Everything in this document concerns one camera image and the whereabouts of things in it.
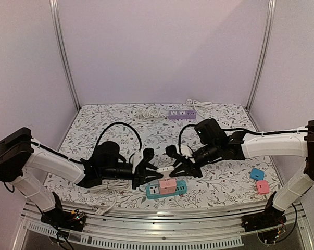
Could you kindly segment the pink plug adapter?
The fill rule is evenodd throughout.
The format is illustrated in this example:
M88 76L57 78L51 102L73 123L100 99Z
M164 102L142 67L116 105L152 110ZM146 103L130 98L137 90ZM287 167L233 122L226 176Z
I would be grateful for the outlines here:
M258 180L256 182L257 193L259 195L269 194L270 186L266 180Z

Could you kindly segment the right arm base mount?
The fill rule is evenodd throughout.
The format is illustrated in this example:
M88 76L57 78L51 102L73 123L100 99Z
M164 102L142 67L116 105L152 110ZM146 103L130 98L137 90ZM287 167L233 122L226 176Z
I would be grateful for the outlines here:
M245 232L252 232L261 229L266 229L274 226L282 226L286 222L286 216L283 211L275 209L273 205L274 192L268 199L263 212L245 215L241 217L241 227ZM282 229L274 229L271 231L259 233L258 237L264 244L273 244L280 238Z

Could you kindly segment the purple power strip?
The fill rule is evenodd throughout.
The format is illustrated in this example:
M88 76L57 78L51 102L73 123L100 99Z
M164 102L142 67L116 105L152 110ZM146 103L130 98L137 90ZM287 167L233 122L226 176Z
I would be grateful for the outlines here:
M196 111L194 110L170 110L168 112L170 120L196 119Z

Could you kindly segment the white power strip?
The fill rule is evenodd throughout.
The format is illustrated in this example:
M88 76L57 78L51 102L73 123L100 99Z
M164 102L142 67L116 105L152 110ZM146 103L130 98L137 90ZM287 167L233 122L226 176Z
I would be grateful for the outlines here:
M205 119L214 119L219 124L219 126L223 129L230 129L231 128L231 124L227 120L220 118L220 117L217 117L215 115L206 114L206 115L204 115L204 118Z

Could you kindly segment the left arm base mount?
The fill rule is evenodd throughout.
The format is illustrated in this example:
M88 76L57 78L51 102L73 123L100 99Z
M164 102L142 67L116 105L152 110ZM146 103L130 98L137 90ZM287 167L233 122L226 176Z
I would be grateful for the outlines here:
M59 196L53 192L55 198L55 208L42 212L41 221L56 228L64 228L73 231L82 232L86 222L86 213L75 209L73 211L64 211Z

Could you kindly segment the teal power strip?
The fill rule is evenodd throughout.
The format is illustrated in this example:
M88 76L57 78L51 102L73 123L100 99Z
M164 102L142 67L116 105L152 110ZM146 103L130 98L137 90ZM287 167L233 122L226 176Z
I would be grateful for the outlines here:
M162 180L158 184L149 185L145 189L147 199L159 199L177 195L183 195L187 192L185 181L176 181L175 179Z

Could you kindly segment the aluminium front rail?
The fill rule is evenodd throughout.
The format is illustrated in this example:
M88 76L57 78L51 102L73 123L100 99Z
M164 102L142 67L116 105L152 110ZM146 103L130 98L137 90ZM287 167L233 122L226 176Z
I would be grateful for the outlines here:
M74 249L314 249L301 203L287 209L282 242L266 245L261 234L246 232L242 217L261 212L264 202L187 209L114 208L97 216L96 206L63 202L65 210L87 214L82 232L68 231L66 248Z

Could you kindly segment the blue plug adapter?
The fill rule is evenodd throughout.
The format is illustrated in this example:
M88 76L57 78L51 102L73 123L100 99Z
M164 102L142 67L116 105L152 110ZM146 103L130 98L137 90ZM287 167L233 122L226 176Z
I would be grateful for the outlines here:
M257 168L253 168L250 172L250 178L255 180L255 181L261 181L264 180L265 173Z

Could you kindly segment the aluminium frame post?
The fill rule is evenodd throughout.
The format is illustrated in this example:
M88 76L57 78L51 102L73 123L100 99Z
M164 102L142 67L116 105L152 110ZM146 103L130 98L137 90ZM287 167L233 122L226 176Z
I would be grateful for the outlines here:
M59 56L60 56L63 70L64 70L64 75L65 75L66 82L68 85L69 93L70 93L75 109L79 111L81 109L81 104L79 101L78 93L74 85L74 80L73 80L72 72L70 69L70 63L69 63L65 41L64 41L64 34L61 27L58 1L50 0L49 6L51 10L52 22L53 22L55 38L56 38L56 42L58 46Z
M265 29L263 33L263 39L262 39L262 45L260 49L260 54L258 58L257 67L255 70L254 78L252 87L249 92L249 97L246 103L245 109L249 113L254 105L254 101L256 98L256 94L258 91L261 75L263 73L263 68L265 65L266 56L268 53L269 48L269 42L271 38L271 33L273 29L273 21L274 21L274 14L275 14L275 8L276 8L276 0L269 0L268 1L268 9L267 9L267 16L266 16L266 23L265 23Z

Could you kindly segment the pink cube socket adapter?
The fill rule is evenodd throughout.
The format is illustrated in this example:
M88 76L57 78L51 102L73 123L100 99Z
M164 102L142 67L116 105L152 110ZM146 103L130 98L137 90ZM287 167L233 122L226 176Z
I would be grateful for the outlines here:
M162 195L175 193L176 188L177 181L174 178L159 181L159 190Z

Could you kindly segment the floral patterned table mat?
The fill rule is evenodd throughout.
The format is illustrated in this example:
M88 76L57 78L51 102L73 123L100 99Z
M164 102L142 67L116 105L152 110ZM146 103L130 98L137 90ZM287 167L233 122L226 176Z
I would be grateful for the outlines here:
M165 153L166 147L177 144L181 129L200 122L206 114L227 120L233 128L254 129L244 108L237 104L215 104L211 108L202 108L194 120L168 118L170 110L187 109L187 104L85 105L77 114L60 151L75 159L88 159L96 142L114 141L119 144L120 153L125 158L129 158L139 147L152 148L155 152L152 164L165 167L173 164L173 159ZM199 138L192 127L184 130L181 144L191 149L200 148ZM265 173L264 179L271 191L280 188L280 180L268 157L207 165L202 168L201 178L185 178L185 194L155 200L147 199L144 186L133 190L130 182L104 181L102 191L91 192L49 174L44 184L68 202L157 210L205 208L266 201L268 195L259 195L256 182L250 178L253 168Z

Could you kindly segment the white plug adapter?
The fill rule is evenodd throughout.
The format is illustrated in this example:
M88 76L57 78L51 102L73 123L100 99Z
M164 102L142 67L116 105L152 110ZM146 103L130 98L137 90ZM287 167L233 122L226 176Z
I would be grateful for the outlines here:
M160 180L166 180L166 179L170 179L170 174L171 172L173 172L173 170L174 170L174 166L167 166L167 167L158 168L156 172L161 174L161 178L159 178Z

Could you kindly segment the right aluminium frame post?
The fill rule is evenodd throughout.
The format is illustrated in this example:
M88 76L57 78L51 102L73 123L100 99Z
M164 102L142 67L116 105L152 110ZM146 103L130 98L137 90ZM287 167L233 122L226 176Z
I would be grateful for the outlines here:
M260 54L258 58L257 67L255 70L254 78L252 87L249 92L249 97L246 103L245 109L249 113L254 105L254 101L256 98L256 94L258 91L261 75L263 73L263 68L265 65L266 56L268 53L269 48L269 42L271 38L271 33L273 29L273 21L274 21L274 14L275 14L275 8L276 8L276 0L269 0L268 1L268 9L267 9L267 16L266 16L266 23L265 23L265 29L263 33L263 39L262 39L262 45L260 49Z

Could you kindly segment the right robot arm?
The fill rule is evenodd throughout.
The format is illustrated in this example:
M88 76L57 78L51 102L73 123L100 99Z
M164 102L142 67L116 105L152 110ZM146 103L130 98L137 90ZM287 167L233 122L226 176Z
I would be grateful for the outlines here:
M223 129L215 119L192 125L202 147L182 149L181 142L166 148L175 159L171 177L202 177L201 168L224 160L246 160L269 156L279 168L283 186L274 192L259 216L263 227L270 227L291 204L314 186L314 120L295 129L255 132L248 129Z

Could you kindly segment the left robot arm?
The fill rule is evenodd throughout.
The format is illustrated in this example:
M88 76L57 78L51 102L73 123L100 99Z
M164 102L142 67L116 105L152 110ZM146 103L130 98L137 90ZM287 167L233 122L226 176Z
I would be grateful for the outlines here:
M11 184L33 201L56 226L63 226L68 218L59 197L40 183L31 168L86 189L100 186L103 180L129 180L136 189L163 177L150 163L153 157L152 148L140 149L129 162L120 154L117 143L106 141L94 148L88 160L75 160L41 144L32 137L30 129L23 127L0 140L0 181Z

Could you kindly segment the left aluminium frame post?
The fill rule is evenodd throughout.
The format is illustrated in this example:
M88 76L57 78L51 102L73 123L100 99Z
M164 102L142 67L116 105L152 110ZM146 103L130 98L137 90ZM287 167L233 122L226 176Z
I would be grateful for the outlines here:
M51 10L52 22L53 22L55 38L56 38L56 42L58 46L59 56L60 56L63 70L64 70L64 75L65 75L66 82L68 85L69 93L70 93L75 109L79 111L81 109L81 104L79 101L78 93L74 85L74 80L73 80L72 72L70 69L70 63L69 63L65 41L64 41L64 34L61 27L58 1L50 0L49 6Z

